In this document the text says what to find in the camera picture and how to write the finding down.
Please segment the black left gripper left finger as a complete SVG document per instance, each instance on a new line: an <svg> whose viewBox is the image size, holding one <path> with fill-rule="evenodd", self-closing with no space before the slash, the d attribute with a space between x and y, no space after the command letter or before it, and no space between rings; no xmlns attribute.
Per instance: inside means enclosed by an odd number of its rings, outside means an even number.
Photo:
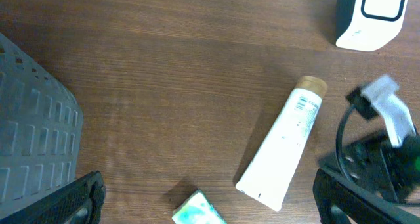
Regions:
<svg viewBox="0 0 420 224"><path fill-rule="evenodd" d="M92 171L28 207L2 218L2 224L99 224L106 187Z"/></svg>

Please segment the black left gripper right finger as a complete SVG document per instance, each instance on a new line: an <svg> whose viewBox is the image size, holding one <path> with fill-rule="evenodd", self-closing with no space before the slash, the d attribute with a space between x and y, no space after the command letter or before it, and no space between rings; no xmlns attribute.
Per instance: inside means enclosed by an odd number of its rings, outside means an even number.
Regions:
<svg viewBox="0 0 420 224"><path fill-rule="evenodd" d="M322 224L351 224L353 221L419 223L419 217L416 215L380 199L327 168L317 170L312 192Z"/></svg>

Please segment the white cosmetic tube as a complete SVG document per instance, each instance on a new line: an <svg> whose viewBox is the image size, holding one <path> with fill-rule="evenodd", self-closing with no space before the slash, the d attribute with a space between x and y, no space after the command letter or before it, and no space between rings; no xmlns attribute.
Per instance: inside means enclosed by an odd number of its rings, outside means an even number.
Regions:
<svg viewBox="0 0 420 224"><path fill-rule="evenodd" d="M236 188L278 212L327 92L327 83L301 77Z"/></svg>

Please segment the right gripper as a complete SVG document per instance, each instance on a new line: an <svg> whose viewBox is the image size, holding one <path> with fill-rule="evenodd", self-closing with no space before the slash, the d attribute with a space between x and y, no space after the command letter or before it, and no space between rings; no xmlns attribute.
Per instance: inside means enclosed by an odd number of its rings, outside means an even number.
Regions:
<svg viewBox="0 0 420 224"><path fill-rule="evenodd" d="M394 148L378 130L343 147L343 168L350 180L394 204L419 203L419 136Z"/></svg>

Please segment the teal tissue pack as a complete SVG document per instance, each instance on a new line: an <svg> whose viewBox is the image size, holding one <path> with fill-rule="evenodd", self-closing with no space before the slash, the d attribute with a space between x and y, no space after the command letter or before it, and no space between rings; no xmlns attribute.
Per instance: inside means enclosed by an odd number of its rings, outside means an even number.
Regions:
<svg viewBox="0 0 420 224"><path fill-rule="evenodd" d="M173 211L172 220L175 224L226 224L200 189Z"/></svg>

